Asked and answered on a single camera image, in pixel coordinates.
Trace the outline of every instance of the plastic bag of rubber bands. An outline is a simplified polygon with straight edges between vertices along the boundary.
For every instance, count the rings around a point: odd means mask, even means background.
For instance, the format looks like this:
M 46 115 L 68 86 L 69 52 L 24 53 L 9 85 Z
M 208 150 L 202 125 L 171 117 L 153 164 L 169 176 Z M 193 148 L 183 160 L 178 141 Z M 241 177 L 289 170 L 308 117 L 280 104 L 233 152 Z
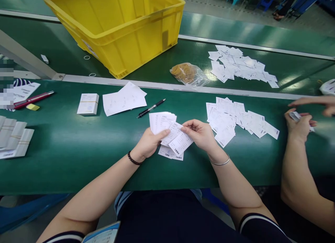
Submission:
M 190 63 L 173 66 L 170 73 L 186 86 L 202 87 L 211 81 L 198 66 Z

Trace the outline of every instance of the striped sleeve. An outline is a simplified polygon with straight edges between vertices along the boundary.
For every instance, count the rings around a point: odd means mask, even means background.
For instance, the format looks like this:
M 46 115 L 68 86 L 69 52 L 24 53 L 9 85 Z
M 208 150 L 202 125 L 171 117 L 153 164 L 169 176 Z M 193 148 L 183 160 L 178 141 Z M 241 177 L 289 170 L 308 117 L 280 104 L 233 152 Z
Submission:
M 252 242 L 291 243 L 274 221 L 259 213 L 245 215 L 240 222 L 239 232 Z
M 77 231 L 67 231 L 57 234 L 43 243 L 80 243 L 85 235 Z

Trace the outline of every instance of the yellow eraser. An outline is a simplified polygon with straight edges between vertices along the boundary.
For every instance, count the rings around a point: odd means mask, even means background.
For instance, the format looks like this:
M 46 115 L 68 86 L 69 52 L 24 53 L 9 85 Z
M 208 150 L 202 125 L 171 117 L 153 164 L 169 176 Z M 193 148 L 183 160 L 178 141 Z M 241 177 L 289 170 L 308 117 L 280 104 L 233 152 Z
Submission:
M 39 106 L 34 105 L 34 104 L 28 104 L 26 108 L 32 110 L 32 111 L 37 111 L 39 109 Z

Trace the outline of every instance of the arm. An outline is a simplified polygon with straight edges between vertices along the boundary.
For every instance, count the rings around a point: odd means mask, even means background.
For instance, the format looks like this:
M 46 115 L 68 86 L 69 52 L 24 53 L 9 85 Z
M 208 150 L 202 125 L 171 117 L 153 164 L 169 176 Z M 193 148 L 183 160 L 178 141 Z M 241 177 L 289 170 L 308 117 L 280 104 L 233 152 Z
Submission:
M 285 113 L 289 136 L 283 160 L 282 200 L 313 224 L 335 236 L 334 202 L 322 197 L 308 168 L 305 142 L 309 126 L 316 126 L 311 115 L 303 113 L 298 123 Z
M 295 107 L 305 104 L 321 104 L 325 106 L 323 111 L 324 116 L 331 117 L 335 115 L 335 96 L 320 96 L 320 97 L 310 97 L 310 98 L 300 98 L 289 104 L 290 107 Z
M 183 126 L 182 131 L 187 133 L 199 148 L 207 152 L 211 161 L 217 164 L 227 162 L 228 155 L 216 143 L 209 124 L 199 120 L 190 120 L 185 122 Z M 214 164 L 212 166 L 222 195 L 229 205 L 229 211 L 236 228 L 238 228 L 243 216 L 248 213 L 260 213 L 276 222 L 254 188 L 236 168 L 232 160 L 222 166 Z
M 164 130 L 154 135 L 150 128 L 147 128 L 131 151 L 131 158 L 137 162 L 143 162 L 156 151 L 160 140 L 169 132 L 170 130 Z M 122 187 L 138 168 L 139 165 L 132 163 L 127 155 L 123 156 L 64 206 L 44 230 L 37 243 L 66 231 L 79 231 L 86 235 L 95 230 L 99 217 L 110 207 Z

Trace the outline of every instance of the silver bangle bracelet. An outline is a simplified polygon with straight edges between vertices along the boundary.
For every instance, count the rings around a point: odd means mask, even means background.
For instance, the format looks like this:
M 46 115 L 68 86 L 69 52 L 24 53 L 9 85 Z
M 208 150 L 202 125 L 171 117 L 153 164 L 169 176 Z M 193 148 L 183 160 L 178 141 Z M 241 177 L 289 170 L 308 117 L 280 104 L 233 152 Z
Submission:
M 225 163 L 223 163 L 223 164 L 217 164 L 217 163 L 214 163 L 213 161 L 211 161 L 211 159 L 209 159 L 209 161 L 210 161 L 212 164 L 214 164 L 214 165 L 225 165 L 225 164 L 228 163 L 229 160 L 230 160 L 229 154 L 228 154 L 228 153 L 226 153 L 226 154 L 228 155 L 228 160 L 227 160 L 227 162 L 225 162 Z

